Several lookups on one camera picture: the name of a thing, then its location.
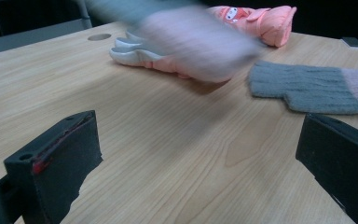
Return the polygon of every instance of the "gray glove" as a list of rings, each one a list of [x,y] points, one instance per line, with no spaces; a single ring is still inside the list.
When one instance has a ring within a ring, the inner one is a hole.
[[[357,114],[358,70],[257,62],[249,76],[253,96],[283,98],[296,111]]]

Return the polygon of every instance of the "knitted glove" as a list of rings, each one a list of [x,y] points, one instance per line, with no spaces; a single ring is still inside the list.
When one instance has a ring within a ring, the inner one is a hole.
[[[248,7],[208,8],[217,19],[232,27],[261,38],[270,46],[281,47],[286,44],[292,31],[296,7],[275,7],[252,9]]]
[[[283,98],[293,110],[358,114],[358,70],[257,62],[249,76],[253,96]]]

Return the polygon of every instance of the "pink garment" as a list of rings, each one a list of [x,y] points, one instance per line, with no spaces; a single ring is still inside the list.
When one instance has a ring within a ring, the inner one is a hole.
[[[166,73],[176,73],[180,78],[190,78],[190,76],[187,75],[188,71],[186,68],[178,64],[172,55],[159,55],[147,49],[145,45],[142,44],[127,48],[112,48],[109,54],[112,59],[121,64],[156,69]]]
[[[220,21],[261,38],[270,46],[286,44],[292,31],[296,7],[275,7],[252,9],[248,7],[210,7],[207,9]]]

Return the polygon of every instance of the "wood grain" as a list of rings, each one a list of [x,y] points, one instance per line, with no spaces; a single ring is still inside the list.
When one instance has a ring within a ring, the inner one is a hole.
[[[0,53],[0,177],[3,159],[94,109],[104,161],[62,223],[352,223],[295,159],[304,114],[253,98],[251,65],[220,86],[119,65],[108,50],[124,30],[113,23]],[[97,34],[111,37],[88,40]],[[292,34],[262,59],[358,68],[358,49]],[[333,117],[358,128],[358,115]]]

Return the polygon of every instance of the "table surface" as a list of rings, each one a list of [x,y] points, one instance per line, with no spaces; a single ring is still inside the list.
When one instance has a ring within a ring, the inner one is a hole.
[[[104,161],[62,223],[352,223],[295,159],[305,114],[252,97],[251,65],[225,85],[123,66],[108,50],[124,31],[112,23],[0,53],[0,178],[3,159],[95,110]],[[111,37],[88,40],[98,34]],[[292,34],[262,59],[358,68],[358,49]],[[331,117],[358,129],[358,115]]]

